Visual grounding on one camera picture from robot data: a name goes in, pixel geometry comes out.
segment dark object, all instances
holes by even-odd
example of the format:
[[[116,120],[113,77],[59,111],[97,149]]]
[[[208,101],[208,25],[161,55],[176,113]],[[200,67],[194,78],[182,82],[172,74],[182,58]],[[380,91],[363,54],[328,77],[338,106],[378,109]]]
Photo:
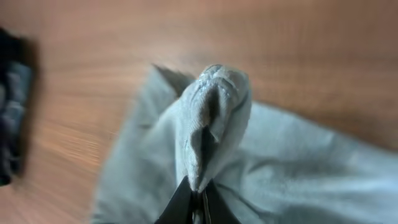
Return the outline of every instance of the dark object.
[[[24,46],[0,29],[0,186],[9,184],[20,168],[19,132],[32,78]]]
[[[240,223],[218,193],[213,180],[198,194],[192,192],[188,177],[185,177],[155,224],[193,223],[194,215],[202,216],[202,223],[206,224]]]

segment light blue fabric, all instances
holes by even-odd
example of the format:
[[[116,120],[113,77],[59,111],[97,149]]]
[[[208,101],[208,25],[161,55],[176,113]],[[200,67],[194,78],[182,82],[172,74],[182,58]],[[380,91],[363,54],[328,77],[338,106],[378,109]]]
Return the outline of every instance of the light blue fabric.
[[[194,91],[211,97],[190,97]],[[213,177],[241,223],[398,223],[396,154],[271,106],[251,103],[247,110],[250,102],[248,79],[235,69],[215,65],[195,81],[154,68],[103,168],[91,222],[154,223],[178,173],[196,161],[191,188]],[[244,135],[234,132],[242,128]],[[238,141],[214,156],[233,137]]]

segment blurred background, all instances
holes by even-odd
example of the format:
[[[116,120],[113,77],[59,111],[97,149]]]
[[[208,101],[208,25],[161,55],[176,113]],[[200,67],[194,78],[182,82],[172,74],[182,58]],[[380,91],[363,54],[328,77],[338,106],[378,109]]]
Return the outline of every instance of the blurred background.
[[[398,1],[1,0],[35,46],[24,178],[0,223],[82,223],[126,110],[156,64],[245,71],[254,99],[398,151]]]

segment light blue towel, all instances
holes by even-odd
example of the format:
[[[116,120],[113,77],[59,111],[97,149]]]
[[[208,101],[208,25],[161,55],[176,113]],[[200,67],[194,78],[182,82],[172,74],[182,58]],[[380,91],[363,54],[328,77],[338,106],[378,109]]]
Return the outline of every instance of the light blue towel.
[[[398,223],[398,157],[251,102],[221,65],[153,68],[103,167],[92,223],[154,223],[180,179],[211,178],[241,223]]]

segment cloth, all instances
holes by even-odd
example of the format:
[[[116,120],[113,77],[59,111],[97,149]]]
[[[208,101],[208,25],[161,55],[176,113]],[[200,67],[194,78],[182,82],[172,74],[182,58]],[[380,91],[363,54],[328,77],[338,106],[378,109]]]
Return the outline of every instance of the cloth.
[[[103,167],[92,223],[154,223],[188,176],[241,223],[398,223],[398,157],[251,102],[247,76],[153,68]]]
[[[19,171],[19,133],[32,73],[23,64],[22,40],[0,29],[0,186]]]

